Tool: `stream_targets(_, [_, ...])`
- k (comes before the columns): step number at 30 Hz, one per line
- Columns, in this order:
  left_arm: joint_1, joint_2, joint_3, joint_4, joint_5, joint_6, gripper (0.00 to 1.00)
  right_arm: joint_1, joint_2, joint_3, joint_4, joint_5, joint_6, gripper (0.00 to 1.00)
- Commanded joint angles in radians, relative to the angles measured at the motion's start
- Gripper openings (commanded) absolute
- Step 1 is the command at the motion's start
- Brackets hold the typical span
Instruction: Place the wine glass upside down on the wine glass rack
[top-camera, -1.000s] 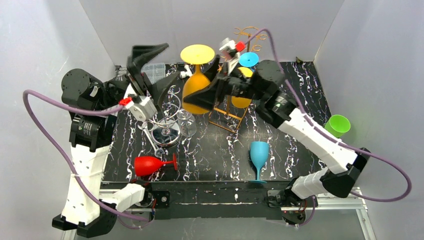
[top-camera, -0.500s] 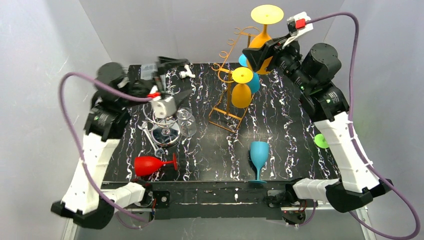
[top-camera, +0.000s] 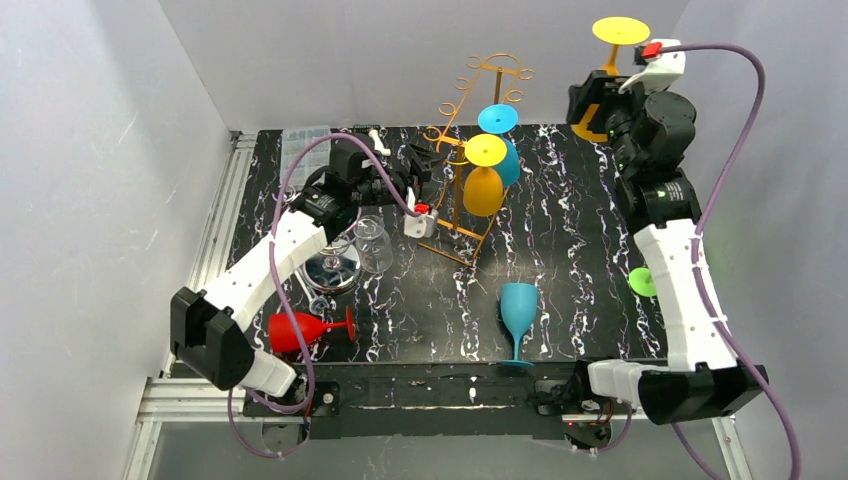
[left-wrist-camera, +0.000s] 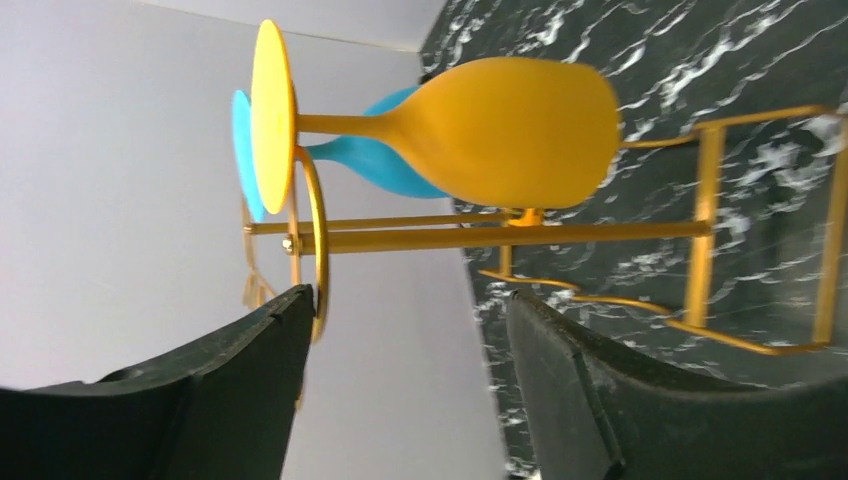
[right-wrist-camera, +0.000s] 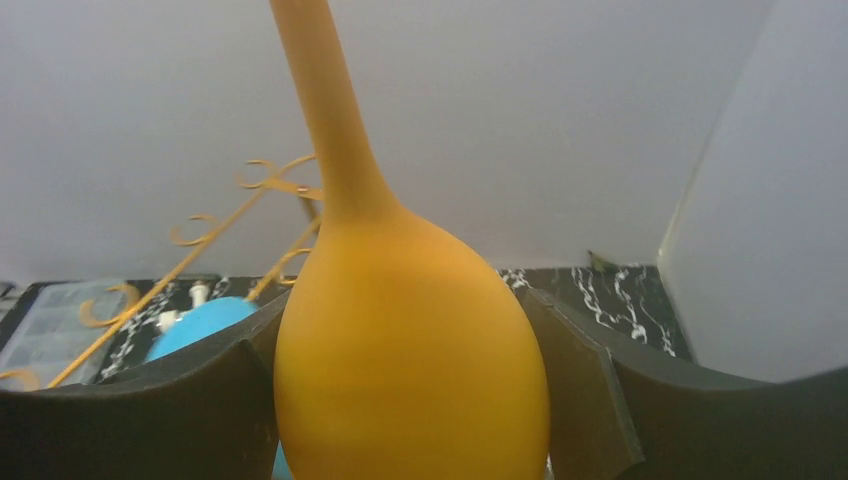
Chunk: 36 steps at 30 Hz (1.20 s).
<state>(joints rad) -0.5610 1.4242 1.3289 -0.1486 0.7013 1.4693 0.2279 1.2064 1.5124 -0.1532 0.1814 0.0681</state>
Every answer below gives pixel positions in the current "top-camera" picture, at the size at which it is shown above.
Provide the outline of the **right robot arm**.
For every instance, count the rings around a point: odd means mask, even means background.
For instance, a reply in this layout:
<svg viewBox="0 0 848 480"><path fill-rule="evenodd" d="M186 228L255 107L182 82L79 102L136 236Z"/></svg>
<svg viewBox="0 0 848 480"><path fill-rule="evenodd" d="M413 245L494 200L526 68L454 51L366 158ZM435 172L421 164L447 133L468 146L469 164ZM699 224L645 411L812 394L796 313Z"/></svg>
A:
<svg viewBox="0 0 848 480"><path fill-rule="evenodd" d="M735 414L763 389L762 365L747 367L717 322L726 319L713 293L696 226L702 217L680 164L694 140L696 109L685 97L619 89L622 76L592 71L569 88L567 121L609 141L615 205L641 253L665 325L664 367L625 360L589 361L583 390L642 410L657 425Z"/></svg>

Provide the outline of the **green plastic goblet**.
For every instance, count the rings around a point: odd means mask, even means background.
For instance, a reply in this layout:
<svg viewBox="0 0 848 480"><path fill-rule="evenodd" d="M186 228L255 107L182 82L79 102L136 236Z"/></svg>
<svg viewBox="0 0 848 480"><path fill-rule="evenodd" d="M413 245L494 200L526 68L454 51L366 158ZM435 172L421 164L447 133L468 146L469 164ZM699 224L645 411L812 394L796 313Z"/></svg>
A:
<svg viewBox="0 0 848 480"><path fill-rule="evenodd" d="M628 285L632 291L642 297L655 297L656 286L652 274L647 267L638 267L628 274Z"/></svg>

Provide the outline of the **silver wire glass rack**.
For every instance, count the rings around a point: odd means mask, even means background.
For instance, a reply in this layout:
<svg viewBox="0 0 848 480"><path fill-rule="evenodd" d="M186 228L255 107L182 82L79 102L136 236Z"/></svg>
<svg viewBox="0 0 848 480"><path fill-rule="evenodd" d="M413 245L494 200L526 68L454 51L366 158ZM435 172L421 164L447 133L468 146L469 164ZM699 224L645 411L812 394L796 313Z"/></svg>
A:
<svg viewBox="0 0 848 480"><path fill-rule="evenodd" d="M297 270L317 294L341 295L353 290L361 280L363 269L353 233L356 221Z"/></svg>

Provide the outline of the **yellow plastic wine glass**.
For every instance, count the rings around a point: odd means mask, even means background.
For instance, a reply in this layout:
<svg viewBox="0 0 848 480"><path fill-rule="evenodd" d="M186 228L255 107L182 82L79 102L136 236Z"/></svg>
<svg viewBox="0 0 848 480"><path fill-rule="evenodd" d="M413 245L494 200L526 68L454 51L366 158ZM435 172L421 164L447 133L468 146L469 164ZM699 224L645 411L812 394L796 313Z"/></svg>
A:
<svg viewBox="0 0 848 480"><path fill-rule="evenodd" d="M472 215L491 216L502 204L504 186L494 166L504 159L506 147L497 136L483 133L465 143L464 154L473 169L465 181L463 205Z"/></svg>

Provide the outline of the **red plastic goblet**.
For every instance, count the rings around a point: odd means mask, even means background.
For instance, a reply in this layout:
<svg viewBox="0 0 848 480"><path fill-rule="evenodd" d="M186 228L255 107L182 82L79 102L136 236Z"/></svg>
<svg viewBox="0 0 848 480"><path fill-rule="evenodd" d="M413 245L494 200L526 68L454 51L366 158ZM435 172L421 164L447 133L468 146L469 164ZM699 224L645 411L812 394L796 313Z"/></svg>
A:
<svg viewBox="0 0 848 480"><path fill-rule="evenodd" d="M343 322L327 323L315 315L303 312L295 312L294 317L306 345L315 343L322 335L332 329L344 329L351 341L355 339L354 317L351 307L345 309L345 320ZM270 316L268 334L270 349L275 354L289 353L300 349L295 330L286 313L277 313Z"/></svg>

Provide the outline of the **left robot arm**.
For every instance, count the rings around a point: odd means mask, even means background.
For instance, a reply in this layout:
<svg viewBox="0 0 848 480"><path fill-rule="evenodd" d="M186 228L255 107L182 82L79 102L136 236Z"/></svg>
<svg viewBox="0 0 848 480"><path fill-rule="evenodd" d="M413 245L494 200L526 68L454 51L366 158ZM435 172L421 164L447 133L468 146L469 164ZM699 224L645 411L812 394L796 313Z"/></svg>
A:
<svg viewBox="0 0 848 480"><path fill-rule="evenodd" d="M292 326L284 279L329 247L354 222L360 208L396 204L416 218L414 202L432 178L437 154L409 144L399 155L378 158L362 134L330 133L305 146L283 174L281 191L304 157L330 147L320 185L306 184L292 200L278 198L271 229L232 267L198 290L180 288L170 301L170 351L220 391L236 387L281 398L297 371L253 346L245 332L269 297L277 295Z"/></svg>

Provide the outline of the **blue plastic goblet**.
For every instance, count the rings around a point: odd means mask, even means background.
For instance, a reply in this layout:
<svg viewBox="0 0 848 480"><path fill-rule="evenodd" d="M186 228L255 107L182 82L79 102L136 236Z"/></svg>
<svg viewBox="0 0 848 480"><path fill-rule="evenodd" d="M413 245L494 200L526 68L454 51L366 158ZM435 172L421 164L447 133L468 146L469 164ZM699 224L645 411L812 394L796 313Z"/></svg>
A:
<svg viewBox="0 0 848 480"><path fill-rule="evenodd" d="M519 115L514 107L498 103L484 108L478 115L478 126L487 134L497 136L506 147L504 159L494 166L503 186L511 187L521 174L520 157L514 143L507 137L518 123Z"/></svg>
<svg viewBox="0 0 848 480"><path fill-rule="evenodd" d="M533 367L532 362L522 360L521 342L532 327L537 313L538 290L528 283L506 283L500 290L500 313L506 330L512 337L512 358L502 364L516 367Z"/></svg>

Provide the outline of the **blue plastic goblet front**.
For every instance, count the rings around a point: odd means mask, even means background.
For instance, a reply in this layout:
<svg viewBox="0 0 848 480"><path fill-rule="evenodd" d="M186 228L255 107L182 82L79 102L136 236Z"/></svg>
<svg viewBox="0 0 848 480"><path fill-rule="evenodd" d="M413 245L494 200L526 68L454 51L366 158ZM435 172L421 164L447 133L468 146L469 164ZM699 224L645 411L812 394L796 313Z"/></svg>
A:
<svg viewBox="0 0 848 480"><path fill-rule="evenodd" d="M500 313L506 330L512 337L512 358L502 364L516 367L533 367L532 362L522 360L521 342L532 327L537 313L538 290L528 283L506 283L500 290Z"/></svg>

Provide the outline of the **orange plastic goblet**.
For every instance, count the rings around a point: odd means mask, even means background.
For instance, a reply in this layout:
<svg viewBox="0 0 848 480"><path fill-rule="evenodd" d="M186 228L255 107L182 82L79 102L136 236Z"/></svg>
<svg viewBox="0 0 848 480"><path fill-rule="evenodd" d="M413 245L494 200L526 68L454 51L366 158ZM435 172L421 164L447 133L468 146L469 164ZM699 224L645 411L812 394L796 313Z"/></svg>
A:
<svg viewBox="0 0 848 480"><path fill-rule="evenodd" d="M645 41L650 34L650 28L635 18L612 16L597 20L592 26L592 33L599 40L611 45L610 54L599 70L590 73L583 85L575 85L577 91L574 94L569 93L573 103L569 105L567 120L576 120L571 128L579 138L590 142L604 142L607 140L604 127L595 132L591 125L594 116L600 112L605 81L619 75L616 66L619 48Z"/></svg>

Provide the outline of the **gold wire glass rack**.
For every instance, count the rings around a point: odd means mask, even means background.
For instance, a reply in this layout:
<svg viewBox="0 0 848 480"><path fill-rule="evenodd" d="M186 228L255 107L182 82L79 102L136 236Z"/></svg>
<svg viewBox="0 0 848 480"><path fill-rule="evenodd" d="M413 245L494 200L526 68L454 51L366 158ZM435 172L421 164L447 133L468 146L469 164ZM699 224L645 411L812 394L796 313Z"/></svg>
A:
<svg viewBox="0 0 848 480"><path fill-rule="evenodd" d="M518 124L514 105L524 92L515 87L517 82L534 78L535 71L522 66L518 57L510 53L495 53L485 58L472 55L467 67L469 77L459 77L453 87L462 93L458 102L444 102L439 113L447 118L442 127L429 126L425 138L439 151L443 146L453 149L453 156L443 161L451 167L452 176L440 188L432 207L442 208L447 198L452 199L445 217L436 220L438 227L450 230L476 243L468 259L421 242L419 245L463 266L472 266L491 232L496 214L502 208L521 172L520 157L512 151L514 144L506 138ZM477 116L480 132L468 139L451 135L452 128L475 86L486 74L494 75L494 92L490 105Z"/></svg>

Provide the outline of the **clear cut glass goblet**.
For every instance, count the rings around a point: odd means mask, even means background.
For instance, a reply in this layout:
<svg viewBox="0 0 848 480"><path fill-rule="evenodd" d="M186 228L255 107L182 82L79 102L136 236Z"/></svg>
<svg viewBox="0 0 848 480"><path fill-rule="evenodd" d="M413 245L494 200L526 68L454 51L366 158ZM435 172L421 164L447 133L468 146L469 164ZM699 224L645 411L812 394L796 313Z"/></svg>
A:
<svg viewBox="0 0 848 480"><path fill-rule="evenodd" d="M356 221L353 233L362 269L375 275L386 272L393 263L393 250L383 220L376 215L363 215Z"/></svg>

